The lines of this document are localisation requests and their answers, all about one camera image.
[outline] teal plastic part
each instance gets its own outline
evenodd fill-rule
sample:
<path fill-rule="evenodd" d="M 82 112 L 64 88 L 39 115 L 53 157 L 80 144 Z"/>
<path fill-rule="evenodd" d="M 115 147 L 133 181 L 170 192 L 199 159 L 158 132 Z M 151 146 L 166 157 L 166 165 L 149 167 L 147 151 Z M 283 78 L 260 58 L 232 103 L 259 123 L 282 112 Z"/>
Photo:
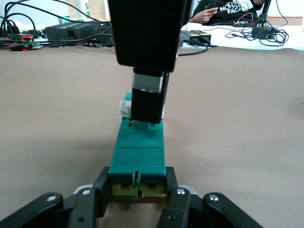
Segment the teal plastic part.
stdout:
<path fill-rule="evenodd" d="M 125 100 L 131 100 L 127 93 Z M 123 117 L 109 169 L 112 185 L 165 185 L 166 164 L 163 123 L 130 121 Z"/>

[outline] green connector block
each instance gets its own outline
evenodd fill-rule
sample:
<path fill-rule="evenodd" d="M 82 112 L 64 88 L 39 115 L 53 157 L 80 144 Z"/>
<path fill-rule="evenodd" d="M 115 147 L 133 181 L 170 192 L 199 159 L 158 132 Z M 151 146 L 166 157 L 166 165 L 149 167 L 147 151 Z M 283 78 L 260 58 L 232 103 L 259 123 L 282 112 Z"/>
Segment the green connector block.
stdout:
<path fill-rule="evenodd" d="M 131 100 L 127 93 L 125 100 Z M 109 169 L 114 196 L 164 196 L 163 124 L 123 117 Z"/>

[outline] brown table surface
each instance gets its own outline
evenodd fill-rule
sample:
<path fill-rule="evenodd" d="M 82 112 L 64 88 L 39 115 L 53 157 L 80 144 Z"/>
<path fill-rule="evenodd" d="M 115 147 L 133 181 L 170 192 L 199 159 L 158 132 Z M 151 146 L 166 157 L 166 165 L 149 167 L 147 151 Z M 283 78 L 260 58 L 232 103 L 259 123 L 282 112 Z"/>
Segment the brown table surface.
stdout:
<path fill-rule="evenodd" d="M 68 197 L 110 165 L 132 69 L 114 49 L 65 47 L 1 50 L 0 70 L 3 219 L 43 193 Z M 304 227 L 304 52 L 179 57 L 164 132 L 180 184 L 226 195 L 263 227 Z M 102 224 L 155 227 L 161 209 L 111 203 Z"/>

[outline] white table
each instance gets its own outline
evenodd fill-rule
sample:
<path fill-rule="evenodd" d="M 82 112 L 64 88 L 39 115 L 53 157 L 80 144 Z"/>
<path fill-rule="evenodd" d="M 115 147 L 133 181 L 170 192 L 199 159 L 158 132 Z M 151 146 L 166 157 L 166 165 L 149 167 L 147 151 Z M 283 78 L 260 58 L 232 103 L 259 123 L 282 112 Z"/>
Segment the white table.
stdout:
<path fill-rule="evenodd" d="M 262 45 L 258 39 L 247 40 L 240 37 L 227 38 L 226 34 L 230 30 L 235 30 L 237 35 L 240 35 L 238 31 L 243 28 L 233 26 L 203 26 L 197 23 L 188 23 L 181 30 L 202 30 L 211 35 L 211 44 L 222 47 L 232 48 L 246 48 L 246 49 L 257 49 L 257 50 L 277 50 L 282 48 L 293 48 L 297 50 L 304 50 L 304 32 L 303 26 L 282 26 L 278 29 L 285 30 L 289 35 L 289 40 L 281 47 L 269 47 Z M 275 43 L 262 41 L 264 44 L 276 45 Z M 184 44 L 184 48 L 191 48 L 191 45 Z"/>

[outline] person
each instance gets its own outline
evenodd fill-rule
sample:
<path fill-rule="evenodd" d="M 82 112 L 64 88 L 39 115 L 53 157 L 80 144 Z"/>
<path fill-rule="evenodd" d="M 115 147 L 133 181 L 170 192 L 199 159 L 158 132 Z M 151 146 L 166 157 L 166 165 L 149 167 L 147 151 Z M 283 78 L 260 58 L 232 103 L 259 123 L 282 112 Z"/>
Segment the person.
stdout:
<path fill-rule="evenodd" d="M 201 0 L 189 22 L 204 25 L 251 23 L 266 0 Z"/>

